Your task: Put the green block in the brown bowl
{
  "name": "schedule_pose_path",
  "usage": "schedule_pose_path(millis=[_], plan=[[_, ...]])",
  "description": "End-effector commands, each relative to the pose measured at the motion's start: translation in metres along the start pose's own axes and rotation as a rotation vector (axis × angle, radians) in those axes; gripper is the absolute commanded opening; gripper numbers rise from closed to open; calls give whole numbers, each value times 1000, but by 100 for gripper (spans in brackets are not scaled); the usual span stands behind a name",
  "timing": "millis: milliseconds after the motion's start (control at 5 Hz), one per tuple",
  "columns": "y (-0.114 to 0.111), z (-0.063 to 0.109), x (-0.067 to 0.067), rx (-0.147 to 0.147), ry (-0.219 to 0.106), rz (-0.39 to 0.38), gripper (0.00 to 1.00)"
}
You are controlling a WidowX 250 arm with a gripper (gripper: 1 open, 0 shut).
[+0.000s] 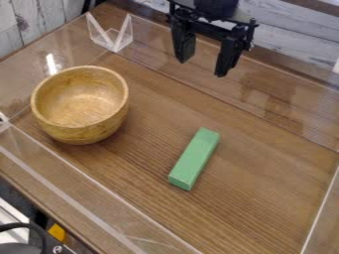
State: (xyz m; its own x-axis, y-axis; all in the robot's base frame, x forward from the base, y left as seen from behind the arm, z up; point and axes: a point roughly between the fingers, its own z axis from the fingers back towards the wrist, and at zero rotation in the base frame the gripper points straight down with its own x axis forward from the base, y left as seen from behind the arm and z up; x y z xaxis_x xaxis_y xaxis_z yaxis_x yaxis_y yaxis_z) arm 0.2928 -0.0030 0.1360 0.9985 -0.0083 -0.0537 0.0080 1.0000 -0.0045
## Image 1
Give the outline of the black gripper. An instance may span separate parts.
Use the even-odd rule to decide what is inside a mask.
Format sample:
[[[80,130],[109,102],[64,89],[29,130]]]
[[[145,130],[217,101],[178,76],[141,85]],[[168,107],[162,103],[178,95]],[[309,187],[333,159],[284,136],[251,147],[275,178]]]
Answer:
[[[214,76],[222,77],[237,60],[244,49],[252,48],[257,23],[239,9],[240,0],[168,0],[173,51],[182,64],[194,54],[196,35],[221,41]]]

